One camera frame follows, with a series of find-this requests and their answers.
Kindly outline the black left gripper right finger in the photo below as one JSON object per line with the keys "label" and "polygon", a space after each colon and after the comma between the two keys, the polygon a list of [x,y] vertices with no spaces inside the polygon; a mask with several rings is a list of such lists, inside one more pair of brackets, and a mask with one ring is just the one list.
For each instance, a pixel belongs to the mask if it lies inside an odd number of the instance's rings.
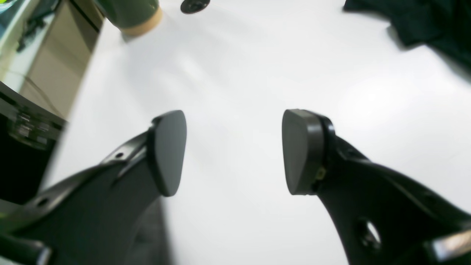
{"label": "black left gripper right finger", "polygon": [[370,161],[326,116],[286,110],[281,134],[289,193],[320,199],[350,265],[470,264],[469,213]]}

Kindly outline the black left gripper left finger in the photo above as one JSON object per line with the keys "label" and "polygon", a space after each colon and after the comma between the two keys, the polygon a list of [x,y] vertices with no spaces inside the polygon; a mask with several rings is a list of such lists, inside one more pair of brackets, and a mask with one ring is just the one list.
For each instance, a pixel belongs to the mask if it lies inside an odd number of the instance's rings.
{"label": "black left gripper left finger", "polygon": [[42,191],[1,218],[1,259],[14,265],[123,265],[140,220],[160,196],[178,191],[187,140],[181,110],[100,164]]}

